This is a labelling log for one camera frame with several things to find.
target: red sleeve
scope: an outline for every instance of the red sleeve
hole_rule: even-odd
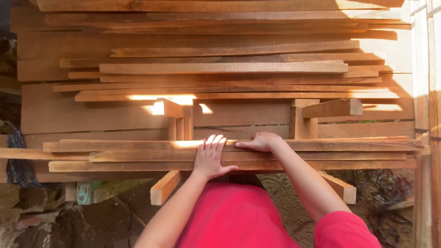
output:
[[[325,215],[317,223],[314,236],[316,248],[381,248],[364,221],[344,211]]]

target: red shirt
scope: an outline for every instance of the red shirt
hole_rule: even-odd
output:
[[[316,248],[381,248],[363,220],[348,212],[325,215],[314,234]],[[226,183],[206,185],[175,247],[300,248],[265,190]]]

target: right hand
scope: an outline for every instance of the right hand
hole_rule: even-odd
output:
[[[258,151],[272,151],[272,145],[274,142],[283,139],[275,134],[268,132],[258,132],[251,137],[249,142],[236,142],[238,148],[250,148]]]

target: forearm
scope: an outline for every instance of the forearm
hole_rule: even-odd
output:
[[[351,212],[332,187],[282,139],[271,144],[271,152],[285,170],[305,209],[317,223],[334,211]]]
[[[193,173],[150,220],[135,248],[172,248],[206,183]]]

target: dirt ground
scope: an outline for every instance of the dirt ground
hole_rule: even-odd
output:
[[[410,180],[413,179],[412,170],[397,170],[394,173],[405,175]],[[369,182],[368,174],[361,171],[334,171],[332,174],[358,186],[357,204],[349,205],[349,207],[373,230],[368,216],[376,205],[382,203],[379,199],[381,197],[378,194],[378,186]],[[258,178],[280,211],[284,227],[289,235],[302,247],[313,248],[314,223],[304,210],[286,174],[258,175]],[[156,181],[149,181],[118,195],[118,198],[146,223],[159,209],[157,206],[150,205],[149,196],[150,188]],[[21,193],[21,205],[29,207],[31,204],[48,204],[48,198],[51,197],[56,200],[57,193],[48,194],[41,189],[26,190]],[[112,199],[88,206],[64,203],[58,207],[57,211],[58,217],[54,223],[40,224],[37,227],[27,227],[22,230],[16,239],[15,247],[112,248],[115,241],[133,240],[143,229],[142,225],[132,219],[131,214]],[[391,220],[389,217],[393,216],[389,214],[383,215],[385,218],[380,230],[387,233],[386,239],[390,243],[394,242],[394,234],[399,235],[397,248],[409,248],[412,246],[412,208],[400,210],[399,214],[403,219],[398,221]]]

